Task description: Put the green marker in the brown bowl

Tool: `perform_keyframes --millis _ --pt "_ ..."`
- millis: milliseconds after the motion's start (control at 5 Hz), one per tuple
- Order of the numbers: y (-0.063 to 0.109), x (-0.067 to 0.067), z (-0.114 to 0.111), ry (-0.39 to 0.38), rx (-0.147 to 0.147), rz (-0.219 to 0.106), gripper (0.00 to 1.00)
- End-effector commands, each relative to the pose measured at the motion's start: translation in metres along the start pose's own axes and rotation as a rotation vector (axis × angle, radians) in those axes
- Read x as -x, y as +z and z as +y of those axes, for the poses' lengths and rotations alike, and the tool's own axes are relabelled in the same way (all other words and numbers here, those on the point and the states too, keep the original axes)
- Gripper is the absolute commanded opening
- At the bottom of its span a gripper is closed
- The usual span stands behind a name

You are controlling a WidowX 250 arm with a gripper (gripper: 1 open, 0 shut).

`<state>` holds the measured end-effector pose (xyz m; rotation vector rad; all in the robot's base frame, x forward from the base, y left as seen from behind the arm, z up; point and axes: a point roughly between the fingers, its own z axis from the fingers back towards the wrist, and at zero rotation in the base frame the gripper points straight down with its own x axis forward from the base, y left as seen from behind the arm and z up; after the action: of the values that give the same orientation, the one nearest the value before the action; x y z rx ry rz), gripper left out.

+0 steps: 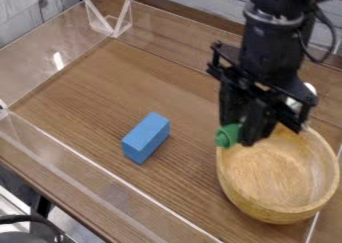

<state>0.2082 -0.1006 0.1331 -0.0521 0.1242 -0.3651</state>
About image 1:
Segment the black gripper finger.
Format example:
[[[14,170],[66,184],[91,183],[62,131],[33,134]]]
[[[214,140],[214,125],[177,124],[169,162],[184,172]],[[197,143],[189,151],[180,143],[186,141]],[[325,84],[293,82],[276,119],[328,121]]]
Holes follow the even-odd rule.
[[[280,96],[272,93],[242,98],[240,140],[245,147],[252,147],[260,140],[270,137],[278,123],[281,101]]]
[[[233,81],[222,80],[220,90],[220,122],[222,126],[242,122],[248,103],[246,91]]]

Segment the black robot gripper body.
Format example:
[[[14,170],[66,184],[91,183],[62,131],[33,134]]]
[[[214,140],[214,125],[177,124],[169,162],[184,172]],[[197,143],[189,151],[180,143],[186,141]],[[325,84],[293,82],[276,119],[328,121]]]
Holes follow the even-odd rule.
[[[312,109],[319,104],[298,76],[313,30],[312,11],[292,18],[261,10],[248,10],[246,29],[240,49],[217,41],[212,45],[209,74],[220,81],[233,81],[249,96],[278,95],[278,123],[294,132],[302,131]],[[300,101],[300,111],[286,105],[288,97]]]

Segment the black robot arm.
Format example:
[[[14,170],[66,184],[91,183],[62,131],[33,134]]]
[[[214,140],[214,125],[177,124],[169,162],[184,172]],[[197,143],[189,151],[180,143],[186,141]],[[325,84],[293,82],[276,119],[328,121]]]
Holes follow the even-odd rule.
[[[305,59],[321,63],[308,48],[315,23],[332,26],[320,4],[328,0],[250,0],[242,46],[212,45],[208,73],[220,81],[220,147],[252,146],[282,124],[302,131],[319,97],[298,72]]]

